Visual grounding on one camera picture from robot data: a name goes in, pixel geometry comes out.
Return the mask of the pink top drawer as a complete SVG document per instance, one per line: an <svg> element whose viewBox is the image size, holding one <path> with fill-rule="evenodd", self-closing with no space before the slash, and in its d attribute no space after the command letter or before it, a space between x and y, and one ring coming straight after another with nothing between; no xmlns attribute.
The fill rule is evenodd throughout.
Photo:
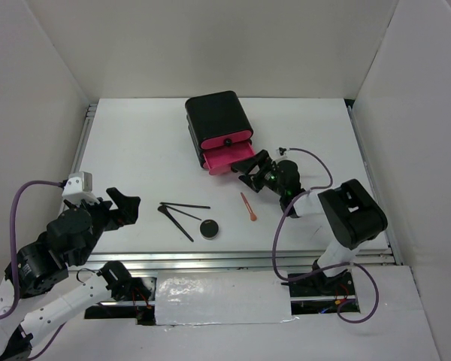
<svg viewBox="0 0 451 361"><path fill-rule="evenodd" d="M249 129L233 132L226 135L220 135L213 138L207 138L203 140L200 144L202 150L209 150L219 147L228 147L235 143L240 143L242 141L248 141L253 135L253 132Z"/></svg>

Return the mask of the black angled powder brush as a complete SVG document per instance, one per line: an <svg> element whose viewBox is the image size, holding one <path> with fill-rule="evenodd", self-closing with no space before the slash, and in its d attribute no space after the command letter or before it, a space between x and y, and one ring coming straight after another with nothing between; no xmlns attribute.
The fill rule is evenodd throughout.
<svg viewBox="0 0 451 361"><path fill-rule="evenodd" d="M190 234L178 223L178 221L170 214L168 208L165 205L160 205L157 210L164 214L191 242L194 242L194 239L190 236Z"/></svg>

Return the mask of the black round compact jar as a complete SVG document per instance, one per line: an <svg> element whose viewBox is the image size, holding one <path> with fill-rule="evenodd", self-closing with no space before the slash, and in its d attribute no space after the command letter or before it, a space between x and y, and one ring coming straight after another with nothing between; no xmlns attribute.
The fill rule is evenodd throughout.
<svg viewBox="0 0 451 361"><path fill-rule="evenodd" d="M219 225L215 220L203 220L199 226L201 237L206 240L215 239L219 234Z"/></svg>

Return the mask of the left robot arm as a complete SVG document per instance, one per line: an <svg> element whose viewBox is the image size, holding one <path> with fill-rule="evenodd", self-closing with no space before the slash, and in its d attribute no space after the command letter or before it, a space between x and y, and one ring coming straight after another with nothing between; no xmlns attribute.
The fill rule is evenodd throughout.
<svg viewBox="0 0 451 361"><path fill-rule="evenodd" d="M69 267L86 263L104 232L138 220L139 197L125 196L114 187L106 192L107 201L66 201L67 208L47 224L38 239L11 259L0 283L0 360L27 359L53 330L99 302L150 296L120 261L109 261L80 286L41 304L69 276Z"/></svg>

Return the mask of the orange silicone applicator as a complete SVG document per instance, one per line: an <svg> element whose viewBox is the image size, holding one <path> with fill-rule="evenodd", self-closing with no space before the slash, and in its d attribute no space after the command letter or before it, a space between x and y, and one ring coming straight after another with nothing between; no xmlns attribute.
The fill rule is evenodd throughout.
<svg viewBox="0 0 451 361"><path fill-rule="evenodd" d="M253 221L253 222L257 221L257 216L254 213L254 211L253 211L250 203L248 202L247 197L244 195L244 193L241 193L241 198L242 198L242 200L243 200L243 202L244 202L244 204L245 204L245 206L247 208L247 211L248 211L248 213L250 215L250 220Z"/></svg>

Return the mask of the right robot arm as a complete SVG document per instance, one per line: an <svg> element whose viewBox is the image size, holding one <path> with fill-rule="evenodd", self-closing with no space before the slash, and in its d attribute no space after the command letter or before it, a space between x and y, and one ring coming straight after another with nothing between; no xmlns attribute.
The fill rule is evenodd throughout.
<svg viewBox="0 0 451 361"><path fill-rule="evenodd" d="M388 220L384 211L358 180L351 179L334 188L331 171L315 153L297 147L281 147L278 151L283 158L274 160L268 151L262 150L248 159L233 163L231 169L238 173L239 180L254 192L258 193L267 188L279 196L282 215L274 233L271 250L275 275L285 284L312 278L315 291L329 294L337 287L338 278L354 264L360 247L384 232L388 227ZM328 183L303 188L298 165L284 158L289 152L305 153L313 157L324 168ZM334 240L313 263L311 272L295 277L282 275L277 264L280 231L286 219L305 217L307 201L313 198L319 200Z"/></svg>

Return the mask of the pink drawer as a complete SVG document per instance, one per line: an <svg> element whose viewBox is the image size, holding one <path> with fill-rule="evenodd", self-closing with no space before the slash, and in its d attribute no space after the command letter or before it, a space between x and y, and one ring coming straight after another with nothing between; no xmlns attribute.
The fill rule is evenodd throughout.
<svg viewBox="0 0 451 361"><path fill-rule="evenodd" d="M255 155L255 151L248 141L233 144L230 147L219 147L203 152L203 168L209 175L224 174L230 171L235 162L240 162Z"/></svg>
<svg viewBox="0 0 451 361"><path fill-rule="evenodd" d="M207 138L203 140L200 144L202 150L209 150L219 147L228 147L235 143L240 143L242 141L248 141L253 135L253 132L249 129L233 132L226 135L220 135L213 138Z"/></svg>

